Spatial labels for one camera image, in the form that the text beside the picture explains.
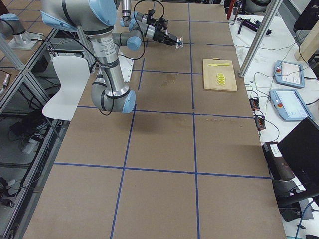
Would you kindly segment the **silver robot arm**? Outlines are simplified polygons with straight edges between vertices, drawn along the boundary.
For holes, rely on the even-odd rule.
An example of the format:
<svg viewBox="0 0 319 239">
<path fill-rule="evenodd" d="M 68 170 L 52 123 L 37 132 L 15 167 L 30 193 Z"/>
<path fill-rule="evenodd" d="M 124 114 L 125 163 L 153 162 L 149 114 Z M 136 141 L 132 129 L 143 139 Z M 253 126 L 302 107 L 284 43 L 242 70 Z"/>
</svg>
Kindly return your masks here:
<svg viewBox="0 0 319 239">
<path fill-rule="evenodd" d="M 93 55 L 103 75 L 92 84 L 91 98 L 100 110 L 130 113 L 136 94 L 125 83 L 118 47 L 114 44 L 113 29 L 117 9 L 112 0 L 43 0 L 42 20 L 53 28 L 75 32 L 78 27 L 93 46 Z"/>
<path fill-rule="evenodd" d="M 168 20 L 163 16 L 154 18 L 154 9 L 142 14 L 132 9 L 130 0 L 122 1 L 122 18 L 120 26 L 127 27 L 127 32 L 114 33 L 113 39 L 119 47 L 126 46 L 130 50 L 139 50 L 145 40 L 175 46 L 176 49 L 183 47 L 183 39 L 168 32 Z"/>
</svg>

